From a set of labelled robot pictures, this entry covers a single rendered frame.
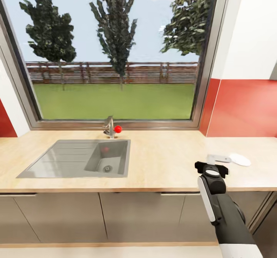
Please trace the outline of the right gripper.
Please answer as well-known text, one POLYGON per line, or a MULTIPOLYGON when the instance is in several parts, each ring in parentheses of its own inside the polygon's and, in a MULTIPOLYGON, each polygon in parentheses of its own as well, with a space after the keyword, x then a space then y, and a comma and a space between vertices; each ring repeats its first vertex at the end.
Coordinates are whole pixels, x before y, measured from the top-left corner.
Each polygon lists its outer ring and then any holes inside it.
POLYGON ((208 168, 218 170, 218 172, 222 178, 226 178, 226 174, 229 174, 228 168, 226 168, 224 165, 219 165, 219 164, 211 165, 211 164, 207 164, 205 162, 197 161, 195 163, 195 168, 197 169, 197 172, 200 174, 205 173, 204 170, 208 169, 208 168))

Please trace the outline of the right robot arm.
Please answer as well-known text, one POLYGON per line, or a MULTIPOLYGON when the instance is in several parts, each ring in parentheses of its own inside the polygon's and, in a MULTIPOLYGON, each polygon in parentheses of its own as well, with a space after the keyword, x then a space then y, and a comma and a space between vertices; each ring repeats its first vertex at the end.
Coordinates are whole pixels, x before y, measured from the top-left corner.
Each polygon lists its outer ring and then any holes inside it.
POLYGON ((212 225, 215 226, 223 258, 263 258, 240 206, 226 193, 224 178, 228 168, 215 162, 231 163, 227 156, 207 154, 207 163, 197 161, 195 168, 202 200, 212 225))

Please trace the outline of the saucer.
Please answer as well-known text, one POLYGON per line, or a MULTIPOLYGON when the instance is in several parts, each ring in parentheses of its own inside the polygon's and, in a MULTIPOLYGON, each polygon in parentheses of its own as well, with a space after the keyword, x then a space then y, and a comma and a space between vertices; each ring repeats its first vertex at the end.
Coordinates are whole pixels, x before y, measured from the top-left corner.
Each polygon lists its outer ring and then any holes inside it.
POLYGON ((245 156, 241 156, 239 154, 231 153, 229 157, 232 159, 233 162, 237 164, 241 164, 243 166, 250 166, 250 160, 245 156))

